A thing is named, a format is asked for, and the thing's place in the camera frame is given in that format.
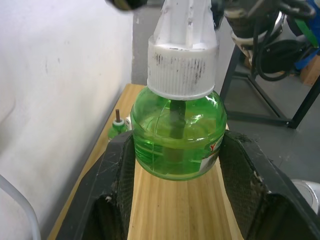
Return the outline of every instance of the metal stand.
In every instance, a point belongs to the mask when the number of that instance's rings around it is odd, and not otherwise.
[[[317,99],[320,93],[320,76],[318,77],[315,84],[313,85],[313,87],[305,97],[304,101],[302,102],[301,106],[295,113],[294,117],[292,119],[289,119],[281,112],[281,110],[277,107],[277,105],[268,97],[265,91],[257,84],[255,77],[251,77],[251,75],[247,73],[236,72],[236,67],[239,62],[240,54],[241,54],[241,50],[238,48],[237,45],[234,46],[229,67],[227,69],[223,86],[221,89],[221,93],[220,93],[220,97],[222,101],[225,102],[233,77],[244,78],[245,80],[249,81],[252,84],[252,86],[258,91],[258,93],[261,95],[264,101],[268,104],[268,106],[272,109],[272,111],[275,113],[276,116],[272,117],[272,116],[265,116],[260,114],[244,113],[239,111],[228,111],[226,109],[228,119],[255,122],[255,123],[264,123],[264,124],[277,125],[277,126],[286,126],[292,129],[296,129],[299,126],[302,119],[304,119],[308,110],[310,109],[310,107],[312,106],[312,104]]]

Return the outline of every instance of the green object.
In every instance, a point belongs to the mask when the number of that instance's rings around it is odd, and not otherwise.
[[[120,118],[120,112],[118,109],[115,110],[116,118],[112,123],[112,127],[109,129],[108,138],[109,142],[117,135],[125,133],[128,131],[125,121]]]
[[[196,178],[217,160],[226,122],[216,92],[182,101],[163,98],[145,87],[131,110],[136,159],[162,179]]]
[[[317,40],[316,36],[314,35],[314,33],[307,26],[306,22],[303,20],[299,20],[299,19],[295,19],[295,22],[296,22],[297,26],[299,27],[299,29],[301,30],[301,32],[303,33],[303,35],[305,35],[305,37],[312,44],[312,46],[317,49],[319,47],[318,40]]]

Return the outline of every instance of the white screw cap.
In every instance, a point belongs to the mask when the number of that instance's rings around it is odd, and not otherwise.
[[[213,91],[219,48],[210,8],[211,0],[165,0],[148,48],[155,94],[187,101]]]

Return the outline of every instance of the small green bottle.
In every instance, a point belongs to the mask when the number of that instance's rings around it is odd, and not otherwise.
[[[131,110],[135,157],[149,173],[190,180],[215,164],[227,116],[214,92],[219,44],[211,1],[165,0],[149,39],[148,79]]]
[[[115,110],[115,120],[112,122],[112,127],[109,129],[108,138],[109,142],[117,135],[125,133],[127,131],[127,126],[125,121],[120,118],[119,109]]]

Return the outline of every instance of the wooden workbench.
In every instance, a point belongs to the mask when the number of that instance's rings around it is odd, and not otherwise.
[[[129,115],[143,87],[125,87],[115,106],[122,118]],[[114,118],[113,111],[55,222],[50,240],[56,238],[81,179],[105,151]],[[136,162],[128,240],[231,239],[243,238],[225,191],[219,161],[208,173],[190,181],[157,178]]]

